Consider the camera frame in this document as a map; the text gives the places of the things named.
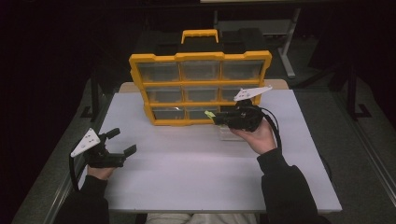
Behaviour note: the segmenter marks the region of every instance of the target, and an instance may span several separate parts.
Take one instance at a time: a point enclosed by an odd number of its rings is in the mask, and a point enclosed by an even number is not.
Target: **white table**
[[[304,173],[319,212],[341,211],[293,91],[269,91],[261,106],[276,115],[286,161]],[[100,133],[114,128],[120,134],[107,140],[107,149],[137,144],[137,152],[109,180],[110,209],[265,212],[258,155],[246,142],[220,141],[215,125],[152,126],[140,93],[114,95]]]

